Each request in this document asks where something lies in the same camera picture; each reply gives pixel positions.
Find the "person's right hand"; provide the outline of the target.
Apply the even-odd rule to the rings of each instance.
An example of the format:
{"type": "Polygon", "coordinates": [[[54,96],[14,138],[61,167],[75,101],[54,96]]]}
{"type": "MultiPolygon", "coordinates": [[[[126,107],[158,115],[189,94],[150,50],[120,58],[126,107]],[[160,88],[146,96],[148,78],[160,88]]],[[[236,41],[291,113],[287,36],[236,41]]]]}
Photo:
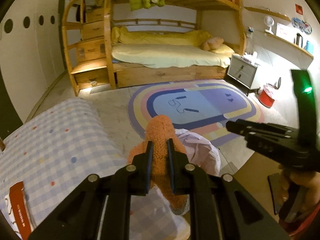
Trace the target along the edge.
{"type": "Polygon", "coordinates": [[[312,211],[319,203],[319,173],[288,170],[283,165],[279,165],[278,168],[281,170],[278,191],[279,202],[284,204],[288,200],[290,184],[295,183],[308,189],[299,211],[301,213],[312,211]]]}

